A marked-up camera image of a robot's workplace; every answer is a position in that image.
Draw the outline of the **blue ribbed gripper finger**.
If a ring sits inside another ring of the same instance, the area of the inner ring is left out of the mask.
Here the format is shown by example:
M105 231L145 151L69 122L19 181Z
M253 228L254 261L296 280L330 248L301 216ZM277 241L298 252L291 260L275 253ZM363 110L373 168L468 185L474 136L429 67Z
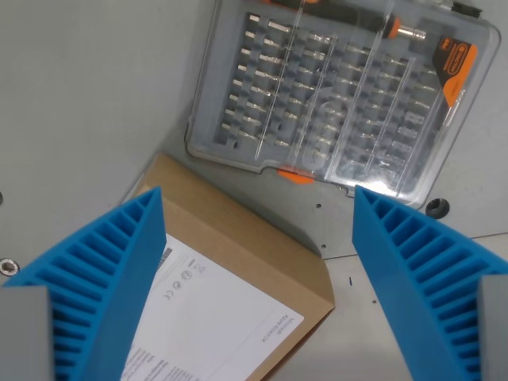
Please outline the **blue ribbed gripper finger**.
M166 244L155 187L82 227L4 283L49 297L54 380L119 380Z
M456 230L356 187L352 243L414 380L482 378L477 294L507 262Z

